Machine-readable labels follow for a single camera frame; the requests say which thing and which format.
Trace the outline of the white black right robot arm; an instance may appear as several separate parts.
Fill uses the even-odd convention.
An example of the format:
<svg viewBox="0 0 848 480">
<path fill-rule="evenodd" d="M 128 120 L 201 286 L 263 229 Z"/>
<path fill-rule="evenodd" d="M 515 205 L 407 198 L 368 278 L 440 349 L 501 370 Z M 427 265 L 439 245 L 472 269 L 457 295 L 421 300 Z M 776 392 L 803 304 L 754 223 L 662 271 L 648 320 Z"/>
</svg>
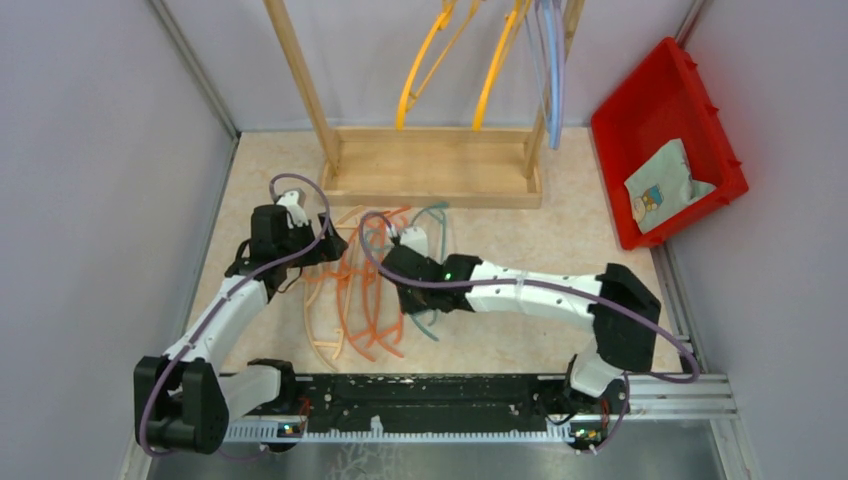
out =
<svg viewBox="0 0 848 480">
<path fill-rule="evenodd" d="M 610 263 L 596 275 L 551 275 L 463 254 L 437 262 L 396 245 L 379 271 L 395 285 L 405 314 L 521 313 L 590 333 L 563 382 L 564 401 L 576 412 L 590 411 L 622 374 L 652 369 L 661 303 L 624 265 Z"/>
</svg>

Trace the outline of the teal plastic hanger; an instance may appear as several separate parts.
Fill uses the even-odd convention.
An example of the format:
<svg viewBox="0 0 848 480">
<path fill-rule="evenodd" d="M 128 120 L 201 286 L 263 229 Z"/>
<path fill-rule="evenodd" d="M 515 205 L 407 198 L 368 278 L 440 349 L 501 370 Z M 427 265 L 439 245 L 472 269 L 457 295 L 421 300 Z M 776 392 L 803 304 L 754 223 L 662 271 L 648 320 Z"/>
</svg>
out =
<svg viewBox="0 0 848 480">
<path fill-rule="evenodd" d="M 439 202 L 427 207 L 422 208 L 418 211 L 408 222 L 407 228 L 412 227 L 421 227 L 421 223 L 424 222 L 424 217 L 428 217 L 428 222 L 433 224 L 437 224 L 439 226 L 439 233 L 437 235 L 437 240 L 439 241 L 438 255 L 437 260 L 443 262 L 447 257 L 447 246 L 448 246 L 448 230 L 449 230 L 449 217 L 447 214 L 447 210 L 449 208 L 448 202 Z M 361 234 L 361 237 L 365 240 L 365 246 L 362 248 L 364 252 L 368 252 L 377 256 L 378 254 L 387 253 L 391 246 L 386 246 L 380 244 L 378 246 L 373 246 L 371 244 L 372 240 L 375 240 L 378 236 L 384 234 L 385 231 L 378 227 L 366 227 Z M 439 313 L 437 311 L 430 311 L 431 318 L 430 321 L 424 325 L 421 320 L 424 316 L 423 312 L 416 314 L 407 314 L 407 317 L 414 323 L 414 325 L 430 340 L 438 342 L 439 338 L 430 331 L 430 327 L 434 326 L 439 320 Z"/>
</svg>

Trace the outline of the orange plastic hanger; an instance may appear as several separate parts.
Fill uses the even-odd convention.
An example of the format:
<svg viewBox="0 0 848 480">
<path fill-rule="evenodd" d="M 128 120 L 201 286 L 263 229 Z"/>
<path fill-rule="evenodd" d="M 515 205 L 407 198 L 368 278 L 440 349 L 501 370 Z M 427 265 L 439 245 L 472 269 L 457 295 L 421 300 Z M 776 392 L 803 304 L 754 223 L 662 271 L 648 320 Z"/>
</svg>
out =
<svg viewBox="0 0 848 480">
<path fill-rule="evenodd" d="M 356 246 L 358 241 L 355 239 L 356 231 L 359 225 L 359 220 L 361 219 L 361 215 L 364 211 L 365 207 L 363 205 L 353 207 L 342 215 L 336 225 L 336 229 L 339 231 L 352 231 L 352 234 L 348 239 L 351 246 L 343 254 L 342 259 L 338 261 L 336 269 L 332 270 L 329 267 L 318 266 L 315 268 L 314 276 L 306 275 L 303 278 L 304 294 L 302 300 L 302 313 L 306 337 L 315 356 L 332 373 L 338 372 L 335 361 L 339 359 L 344 346 L 350 342 L 347 320 L 351 313 L 354 279 L 357 275 L 359 275 L 362 279 L 367 277 L 362 268 L 357 269 L 352 265 L 357 254 Z M 337 338 L 335 340 L 327 341 L 320 340 L 315 337 L 311 307 L 321 296 L 323 287 L 331 280 L 336 282 L 335 299 L 338 326 L 333 329 Z"/>
<path fill-rule="evenodd" d="M 404 333 L 403 314 L 390 304 L 387 291 L 390 285 L 380 276 L 375 263 L 364 256 L 368 252 L 375 259 L 382 260 L 391 248 L 390 230 L 379 219 L 368 219 L 365 222 L 364 239 L 364 247 L 356 241 L 358 250 L 352 257 L 361 257 L 353 270 L 360 281 L 363 326 L 349 333 L 347 339 L 369 361 L 376 360 L 371 349 L 377 346 L 397 358 L 403 358 L 404 355 L 397 347 Z"/>
</svg>

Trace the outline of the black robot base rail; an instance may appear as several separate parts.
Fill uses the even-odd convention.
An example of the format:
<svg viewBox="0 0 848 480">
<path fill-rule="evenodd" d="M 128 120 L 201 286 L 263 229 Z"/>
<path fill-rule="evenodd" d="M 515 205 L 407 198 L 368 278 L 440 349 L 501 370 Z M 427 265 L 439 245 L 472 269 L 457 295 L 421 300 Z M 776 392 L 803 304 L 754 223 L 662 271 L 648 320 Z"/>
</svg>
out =
<svg viewBox="0 0 848 480">
<path fill-rule="evenodd" d="M 232 422 L 225 443 L 555 443 L 590 453 L 630 410 L 627 382 L 594 398 L 559 374 L 303 374 L 290 385 L 290 398 Z"/>
</svg>

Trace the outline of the lilac plastic hanger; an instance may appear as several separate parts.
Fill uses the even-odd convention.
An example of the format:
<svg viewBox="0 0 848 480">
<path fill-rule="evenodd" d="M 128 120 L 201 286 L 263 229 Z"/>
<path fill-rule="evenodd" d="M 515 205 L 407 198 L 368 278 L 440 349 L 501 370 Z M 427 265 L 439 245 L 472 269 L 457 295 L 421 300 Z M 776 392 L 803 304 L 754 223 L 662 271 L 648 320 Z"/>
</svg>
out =
<svg viewBox="0 0 848 480">
<path fill-rule="evenodd" d="M 552 2 L 553 9 L 557 19 L 557 57 L 558 57 L 558 80 L 557 80 L 557 120 L 555 121 L 557 134 L 560 134 L 563 127 L 565 115 L 565 66 L 566 66 L 566 29 L 564 26 L 564 8 L 562 0 L 554 0 Z"/>
</svg>

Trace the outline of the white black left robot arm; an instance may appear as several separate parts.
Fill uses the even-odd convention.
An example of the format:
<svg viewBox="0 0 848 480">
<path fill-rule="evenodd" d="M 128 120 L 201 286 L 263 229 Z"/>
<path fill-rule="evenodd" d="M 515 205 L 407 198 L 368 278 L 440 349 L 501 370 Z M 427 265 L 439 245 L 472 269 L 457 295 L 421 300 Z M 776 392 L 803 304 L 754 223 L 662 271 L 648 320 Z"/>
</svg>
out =
<svg viewBox="0 0 848 480">
<path fill-rule="evenodd" d="M 135 439 L 146 454 L 216 452 L 232 421 L 282 414 L 301 432 L 308 402 L 290 362 L 255 359 L 235 374 L 221 365 L 246 327 L 281 291 L 290 269 L 331 263 L 348 244 L 329 211 L 307 219 L 297 202 L 261 205 L 213 302 L 159 356 L 144 356 L 133 372 Z"/>
</svg>

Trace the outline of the yellow plastic hanger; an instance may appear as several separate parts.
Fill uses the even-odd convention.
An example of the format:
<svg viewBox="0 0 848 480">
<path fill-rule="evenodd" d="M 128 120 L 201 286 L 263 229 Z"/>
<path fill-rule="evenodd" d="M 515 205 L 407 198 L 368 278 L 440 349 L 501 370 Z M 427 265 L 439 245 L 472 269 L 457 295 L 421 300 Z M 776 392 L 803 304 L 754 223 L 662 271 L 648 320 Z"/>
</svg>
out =
<svg viewBox="0 0 848 480">
<path fill-rule="evenodd" d="M 443 32 L 450 25 L 454 11 L 456 9 L 457 1 L 441 2 L 440 11 L 437 14 L 433 23 L 431 24 L 424 40 L 422 41 L 419 47 L 419 50 L 412 62 L 405 83 L 401 90 L 394 123 L 394 127 L 397 131 L 402 131 L 405 128 L 407 114 L 417 104 L 421 95 L 429 86 L 432 77 L 441 67 L 441 64 L 443 63 L 445 57 L 453 49 L 456 42 L 462 36 L 471 20 L 478 13 L 482 4 L 483 2 L 481 0 L 473 0 L 470 2 L 468 13 L 462 21 L 461 25 L 453 33 L 453 36 L 450 38 L 448 43 L 444 46 L 444 48 L 435 58 L 432 65 L 430 66 L 430 69 L 427 71 L 421 81 L 418 81 L 418 75 L 424 63 L 424 60 L 428 55 L 430 47 L 432 46 L 435 40 L 435 37 L 440 32 Z"/>
<path fill-rule="evenodd" d="M 483 127 L 492 90 L 515 43 L 530 5 L 531 1 L 514 1 L 512 9 L 505 16 L 504 28 L 499 36 L 475 107 L 471 124 L 473 131 L 480 131 Z"/>
</svg>

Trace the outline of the light blue plastic hanger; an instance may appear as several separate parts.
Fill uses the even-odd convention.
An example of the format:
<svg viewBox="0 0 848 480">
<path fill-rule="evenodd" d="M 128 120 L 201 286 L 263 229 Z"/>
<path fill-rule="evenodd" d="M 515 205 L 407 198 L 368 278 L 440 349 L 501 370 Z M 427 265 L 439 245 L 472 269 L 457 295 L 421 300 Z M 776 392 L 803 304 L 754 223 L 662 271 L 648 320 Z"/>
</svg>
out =
<svg viewBox="0 0 848 480">
<path fill-rule="evenodd" d="M 558 150 L 561 134 L 555 132 L 557 120 L 557 19 L 552 0 L 532 1 L 536 34 L 526 30 L 538 87 L 543 126 L 548 134 L 548 145 Z"/>
</svg>

